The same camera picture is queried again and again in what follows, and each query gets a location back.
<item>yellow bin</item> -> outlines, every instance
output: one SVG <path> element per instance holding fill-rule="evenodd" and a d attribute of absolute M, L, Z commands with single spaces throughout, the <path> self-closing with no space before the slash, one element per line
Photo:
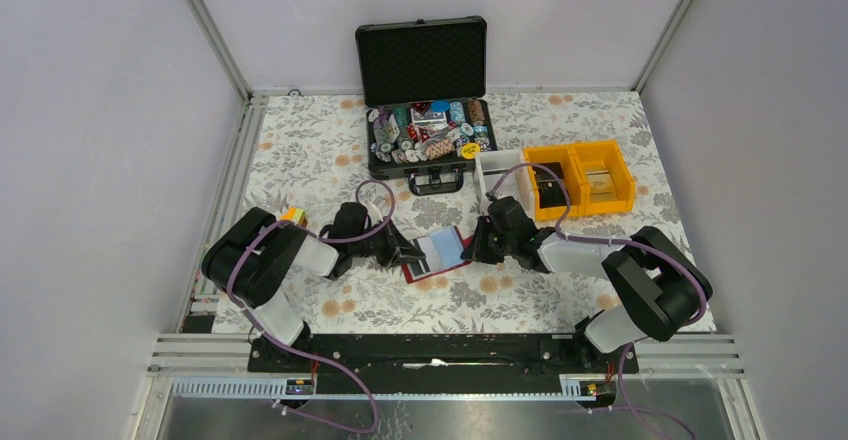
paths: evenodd
<path fill-rule="evenodd" d="M 629 212 L 636 185 L 615 140 L 571 143 L 551 147 L 528 147 L 524 158 L 533 163 L 558 163 L 571 199 L 569 217 Z M 556 220 L 565 207 L 541 208 L 536 175 L 530 169 L 538 221 Z"/>

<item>gray wall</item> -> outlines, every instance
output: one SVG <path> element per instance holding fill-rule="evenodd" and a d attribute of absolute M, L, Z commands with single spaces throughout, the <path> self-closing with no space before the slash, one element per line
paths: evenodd
<path fill-rule="evenodd" d="M 0 438 L 114 440 L 239 101 L 183 0 L 0 9 Z"/>
<path fill-rule="evenodd" d="M 848 0 L 698 0 L 644 95 L 770 439 L 848 416 Z"/>
<path fill-rule="evenodd" d="M 489 87 L 629 86 L 678 0 L 204 0 L 254 88 L 361 89 L 367 23 L 482 15 Z"/>

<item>gray leaf pattern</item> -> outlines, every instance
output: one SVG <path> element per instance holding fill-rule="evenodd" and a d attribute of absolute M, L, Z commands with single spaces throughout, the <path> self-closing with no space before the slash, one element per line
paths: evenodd
<path fill-rule="evenodd" d="M 508 93 L 487 95 L 501 149 L 614 139 L 618 141 L 637 196 L 628 214 L 569 219 L 568 231 L 626 236 L 644 225 L 663 230 L 687 255 L 688 241 L 645 118 L 632 92 Z M 359 96 L 272 97 L 240 208 L 282 213 L 306 210 L 309 227 L 330 223 L 356 185 L 368 178 L 365 106 Z M 473 175 L 457 193 L 413 196 L 406 180 L 388 184 L 397 199 L 394 221 L 415 238 L 456 225 L 470 236 L 478 199 Z M 368 186 L 364 200 L 387 194 Z M 606 280 L 570 273 L 540 275 L 508 259 L 501 265 L 472 264 L 407 285 L 400 269 L 381 270 L 356 260 L 331 282 L 290 272 L 283 289 L 295 311 L 321 333 L 565 332 L 582 318 L 618 303 Z M 215 333 L 247 333 L 250 325 L 226 298 L 218 302 Z M 707 315 L 690 331 L 712 331 Z"/>

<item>purple cable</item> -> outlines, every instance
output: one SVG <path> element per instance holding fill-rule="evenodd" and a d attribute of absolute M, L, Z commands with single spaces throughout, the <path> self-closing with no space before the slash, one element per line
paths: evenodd
<path fill-rule="evenodd" d="M 531 162 L 519 163 L 518 165 L 514 165 L 512 168 L 510 168 L 509 170 L 504 172 L 503 175 L 501 175 L 501 178 L 498 179 L 498 181 L 495 183 L 495 186 L 492 187 L 492 190 L 489 193 L 494 194 L 495 192 L 497 192 L 498 188 L 501 186 L 501 184 L 506 179 L 506 177 L 510 173 L 512 173 L 513 171 L 515 171 L 519 168 L 522 168 L 522 167 L 534 167 L 534 168 L 538 168 L 538 169 L 545 171 L 551 177 L 556 178 L 557 184 L 559 185 L 559 188 L 562 189 L 562 193 L 563 193 L 563 195 L 565 195 L 565 212 L 562 214 L 561 217 L 559 217 L 559 219 L 556 222 L 556 225 L 554 225 L 554 230 L 556 231 L 557 235 L 559 235 L 561 238 L 564 238 L 566 241 L 572 241 L 573 240 L 573 241 L 576 241 L 576 242 L 591 243 L 591 244 L 596 244 L 596 245 L 605 245 L 605 244 L 627 245 L 627 246 L 638 248 L 645 253 L 649 253 L 651 255 L 658 257 L 659 259 L 661 259 L 661 260 L 665 261 L 666 263 L 668 263 L 669 265 L 671 265 L 671 267 L 674 268 L 675 270 L 677 270 L 678 273 L 683 275 L 683 277 L 685 277 L 686 280 L 688 280 L 689 283 L 692 284 L 692 287 L 695 289 L 695 292 L 698 293 L 698 313 L 696 313 L 695 316 L 690 318 L 685 323 L 685 325 L 691 325 L 691 324 L 697 322 L 698 320 L 700 320 L 701 318 L 703 318 L 704 314 L 707 312 L 707 296 L 706 296 L 706 294 L 704 294 L 704 289 L 701 287 L 701 284 L 698 283 L 698 280 L 695 279 L 695 276 L 692 275 L 692 273 L 689 270 L 687 270 L 686 267 L 681 265 L 680 262 L 678 262 L 677 260 L 674 260 L 673 258 L 671 258 L 668 254 L 661 252 L 661 251 L 659 251 L 659 250 L 657 250 L 653 247 L 650 247 L 648 245 L 644 245 L 642 243 L 631 240 L 629 238 L 584 237 L 582 235 L 571 235 L 571 234 L 563 233 L 561 225 L 562 225 L 563 220 L 565 220 L 565 217 L 568 216 L 568 212 L 571 211 L 571 198 L 568 196 L 568 190 L 566 190 L 565 185 L 562 183 L 562 180 L 560 180 L 559 177 L 554 175 L 554 173 L 548 167 L 546 167 L 544 165 L 540 165 L 538 163 L 531 163 Z M 627 391 L 624 388 L 624 374 L 623 374 L 623 372 L 624 372 L 624 361 L 627 357 L 627 352 L 629 352 L 631 348 L 633 348 L 633 343 L 628 343 L 627 345 L 625 345 L 624 348 L 621 350 L 621 358 L 618 360 L 618 385 L 619 385 L 618 389 L 619 389 L 619 391 L 621 391 L 621 397 L 622 397 L 622 399 L 624 399 L 624 404 L 626 406 L 613 408 L 613 410 L 628 410 L 630 413 L 633 414 L 634 417 L 636 417 L 636 420 L 638 420 L 639 423 L 641 423 L 642 426 L 645 427 L 646 429 L 648 429 L 651 433 L 653 433 L 654 435 L 656 435 L 659 438 L 662 438 L 662 439 L 665 439 L 665 440 L 671 440 L 671 437 L 669 437 L 668 435 L 666 435 L 666 434 L 662 433 L 661 431 L 657 430 L 656 428 L 648 425 L 648 422 L 646 422 L 642 418 L 642 416 L 639 415 L 639 411 L 654 413 L 654 414 L 657 414 L 657 415 L 662 415 L 666 418 L 671 419 L 673 422 L 675 422 L 678 425 L 680 425 L 681 427 L 683 427 L 683 429 L 686 430 L 687 433 L 689 433 L 689 436 L 692 437 L 692 440 L 696 440 L 697 436 L 695 435 L 695 432 L 688 425 L 686 425 L 686 423 L 684 423 L 683 420 L 681 420 L 681 419 L 675 417 L 674 415 L 672 415 L 668 412 L 665 412 L 663 410 L 634 407 L 633 404 L 630 403 L 630 399 L 627 397 Z"/>
<path fill-rule="evenodd" d="M 301 417 L 308 418 L 310 420 L 315 420 L 317 422 L 321 422 L 321 423 L 324 423 L 324 424 L 330 425 L 332 427 L 336 427 L 336 428 L 339 428 L 341 430 L 345 430 L 345 431 L 351 432 L 351 433 L 372 433 L 375 430 L 377 430 L 377 427 L 380 425 L 380 413 L 377 410 L 377 402 L 374 400 L 374 395 L 371 393 L 371 390 L 368 389 L 368 387 L 365 385 L 365 383 L 362 380 L 360 380 L 359 377 L 355 373 L 350 371 L 349 368 L 345 367 L 341 363 L 330 360 L 329 358 L 321 357 L 319 355 L 313 355 L 311 353 L 307 353 L 307 352 L 298 350 L 296 348 L 292 348 L 292 347 L 286 345 L 285 343 L 281 342 L 277 338 L 275 338 L 270 333 L 266 332 L 265 329 L 262 327 L 262 325 L 259 323 L 259 320 L 257 320 L 256 317 L 254 317 L 253 314 L 250 313 L 249 310 L 244 308 L 244 303 L 241 300 L 239 300 L 238 297 L 236 297 L 233 294 L 233 285 L 235 285 L 236 278 L 238 277 L 238 272 L 241 270 L 242 266 L 244 266 L 244 263 L 247 261 L 247 258 L 250 256 L 250 254 L 256 249 L 257 246 L 259 246 L 260 243 L 262 243 L 262 240 L 264 240 L 265 237 L 267 237 L 271 232 L 273 232 L 277 228 L 281 228 L 284 225 L 292 225 L 294 227 L 300 228 L 301 230 L 304 230 L 309 235 L 311 235 L 315 238 L 318 238 L 319 240 L 321 240 L 324 243 L 336 243 L 336 244 L 338 244 L 338 243 L 352 243 L 352 242 L 357 242 L 359 240 L 364 240 L 364 239 L 376 234 L 377 232 L 379 232 L 383 228 L 385 228 L 386 225 L 389 224 L 389 221 L 391 220 L 392 215 L 395 212 L 395 196 L 394 196 L 394 193 L 392 193 L 392 190 L 389 188 L 388 185 L 386 185 L 385 182 L 381 182 L 380 180 L 366 179 L 356 187 L 355 197 L 356 197 L 357 202 L 359 201 L 359 189 L 362 188 L 362 186 L 367 185 L 369 183 L 377 183 L 377 184 L 383 186 L 383 188 L 385 188 L 389 192 L 389 196 L 391 197 L 391 200 L 392 200 L 391 207 L 389 208 L 389 213 L 383 218 L 383 221 L 379 225 L 377 225 L 374 229 L 368 231 L 367 233 L 365 233 L 363 235 L 359 235 L 359 236 L 352 237 L 352 238 L 328 239 L 328 238 L 319 238 L 314 233 L 310 232 L 309 230 L 301 228 L 299 225 L 295 225 L 294 223 L 292 223 L 289 220 L 280 220 L 280 221 L 274 222 L 271 225 L 268 225 L 267 227 L 265 227 L 265 228 L 263 228 L 262 230 L 259 231 L 259 235 L 257 235 L 256 238 L 253 239 L 253 242 L 251 242 L 250 245 L 247 246 L 247 248 L 244 250 L 244 253 L 241 254 L 241 257 L 239 257 L 238 261 L 236 262 L 235 267 L 233 268 L 233 271 L 230 273 L 230 278 L 227 280 L 227 297 L 229 297 L 230 301 L 233 302 L 237 307 L 242 309 L 242 311 L 244 312 L 244 315 L 247 317 L 247 320 L 250 322 L 250 324 L 253 325 L 258 331 L 262 332 L 262 336 L 264 336 L 269 342 L 274 344 L 277 348 L 280 348 L 281 350 L 284 350 L 284 351 L 289 352 L 291 354 L 294 354 L 294 355 L 297 355 L 297 356 L 300 356 L 300 357 L 303 357 L 303 358 L 307 358 L 309 360 L 315 360 L 315 361 L 318 361 L 318 362 L 321 362 L 321 363 L 326 363 L 327 365 L 331 365 L 331 366 L 337 368 L 338 370 L 340 370 L 341 372 L 343 372 L 348 377 L 350 377 L 354 382 L 356 382 L 356 384 L 359 385 L 359 388 L 362 389 L 363 393 L 365 393 L 365 396 L 368 397 L 368 401 L 371 403 L 371 411 L 373 412 L 373 415 L 374 415 L 374 422 L 368 428 L 357 428 L 357 427 L 350 427 L 348 425 L 344 425 L 344 424 L 335 422 L 335 421 L 330 420 L 328 418 L 319 417 L 317 415 L 312 415 L 311 413 L 302 412 L 302 411 L 296 410 L 296 409 L 288 409 L 287 407 L 283 407 L 283 413 L 291 412 L 295 415 L 299 415 Z"/>

